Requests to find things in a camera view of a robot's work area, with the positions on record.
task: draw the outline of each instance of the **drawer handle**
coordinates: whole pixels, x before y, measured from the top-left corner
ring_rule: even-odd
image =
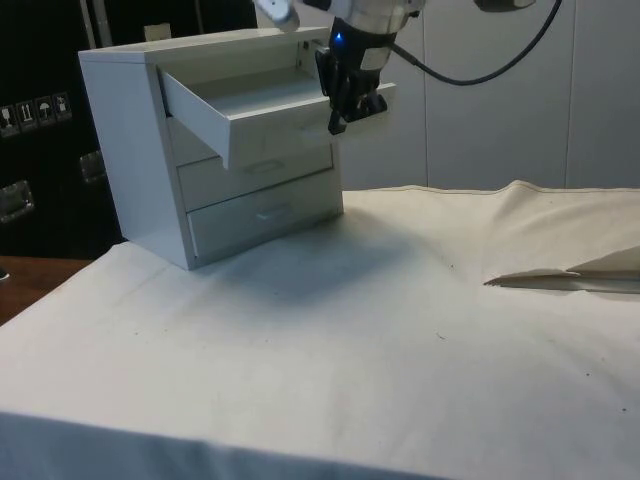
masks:
[[[273,170],[278,170],[280,168],[284,168],[284,163],[279,160],[269,160],[268,162],[251,165],[250,167],[245,168],[244,171],[249,175],[255,175],[272,172]]]
[[[0,188],[0,224],[6,224],[33,211],[33,195],[25,180]]]
[[[273,220],[278,220],[282,217],[286,217],[291,213],[291,204],[287,203],[285,205],[278,205],[270,210],[265,210],[264,212],[260,212],[256,215],[258,219],[263,222],[270,222]]]

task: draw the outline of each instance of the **drawer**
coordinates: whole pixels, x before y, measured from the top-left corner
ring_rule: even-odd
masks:
[[[331,108],[320,82],[306,71],[285,68],[198,84],[180,71],[160,69],[167,111],[223,159],[227,169],[293,154],[342,139],[374,135],[393,110],[395,85],[382,85],[389,111],[349,124],[333,136]]]
[[[341,211],[340,177],[332,169],[202,208],[188,219],[196,256],[209,259]]]
[[[218,154],[211,150],[211,147],[191,133],[191,130],[179,120],[173,117],[167,118],[167,127],[176,167],[218,157]]]
[[[332,147],[327,145],[234,170],[225,169],[220,157],[210,158],[178,168],[178,176],[190,212],[332,166]]]

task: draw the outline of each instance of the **black cable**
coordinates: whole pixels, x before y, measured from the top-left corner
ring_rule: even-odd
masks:
[[[556,16],[558,15],[558,10],[560,10],[561,6],[562,6],[562,0],[556,0],[556,3],[553,6],[553,9],[551,10],[551,13],[547,17],[546,22],[544,22],[544,25],[542,26],[538,34],[531,41],[531,43],[529,43],[529,45],[527,45],[526,48],[522,52],[520,52],[513,60],[511,60],[504,67],[496,70],[495,72],[490,73],[489,75],[485,75],[484,77],[475,78],[473,80],[456,80],[454,78],[449,78],[445,75],[442,75],[441,73],[438,73],[435,70],[427,67],[424,63],[422,63],[420,60],[418,60],[416,57],[411,55],[409,52],[407,52],[404,48],[400,47],[399,45],[394,44],[393,47],[391,47],[391,50],[393,50],[402,59],[418,67],[423,72],[431,75],[433,78],[440,80],[441,82],[448,83],[450,85],[456,85],[459,87],[468,87],[470,85],[480,85],[481,83],[486,83],[489,80],[493,80],[494,78],[499,77],[503,73],[508,72],[513,67],[515,67],[518,63],[524,60],[524,58],[527,55],[529,55],[529,53],[531,53],[531,51],[534,48],[536,48],[538,43],[540,43],[540,40],[544,38],[547,31],[549,30],[549,27],[551,27],[551,24],[553,23]]]

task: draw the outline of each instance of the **white cloth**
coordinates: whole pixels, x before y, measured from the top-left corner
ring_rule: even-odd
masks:
[[[483,285],[498,245],[593,259],[500,237],[530,202],[640,222],[635,191],[384,190],[196,272],[114,248],[0,329],[0,478],[637,480],[639,297]]]

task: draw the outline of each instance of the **white wall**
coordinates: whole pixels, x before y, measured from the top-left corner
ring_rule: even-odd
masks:
[[[569,187],[640,187],[640,1],[578,0]]]
[[[535,36],[554,0],[487,14],[471,0],[431,0],[425,9],[427,63],[476,78],[501,67]],[[565,181],[575,0],[520,65],[484,85],[427,80],[429,184],[493,189],[515,179],[548,187]]]
[[[298,6],[303,26],[331,26],[329,15]],[[271,26],[258,16],[260,26]],[[404,48],[419,58],[424,55],[424,24],[411,22],[398,37]],[[401,185],[426,185],[425,77],[398,58],[392,58],[383,81],[398,85],[392,121],[384,135],[366,141],[341,144],[342,178],[346,190]]]

